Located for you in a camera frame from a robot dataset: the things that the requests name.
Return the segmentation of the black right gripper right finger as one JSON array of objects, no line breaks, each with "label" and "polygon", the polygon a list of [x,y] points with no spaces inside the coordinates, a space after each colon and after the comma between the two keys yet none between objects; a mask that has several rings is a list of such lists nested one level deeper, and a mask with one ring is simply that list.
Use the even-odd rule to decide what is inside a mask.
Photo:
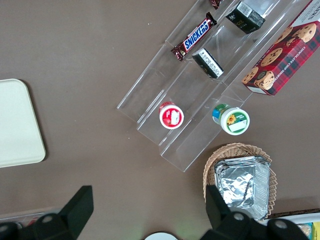
[{"label": "black right gripper right finger", "polygon": [[258,224],[246,213],[230,210],[216,186],[206,187],[205,200],[211,224],[205,233],[206,240],[260,239]]}]

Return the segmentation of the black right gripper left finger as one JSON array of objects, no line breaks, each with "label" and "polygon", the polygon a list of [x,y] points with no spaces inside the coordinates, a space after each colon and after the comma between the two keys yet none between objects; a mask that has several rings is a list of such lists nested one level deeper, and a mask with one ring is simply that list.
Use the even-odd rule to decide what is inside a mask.
[{"label": "black right gripper left finger", "polygon": [[94,211],[93,187],[82,186],[59,213],[48,213],[31,225],[33,240],[76,240]]}]

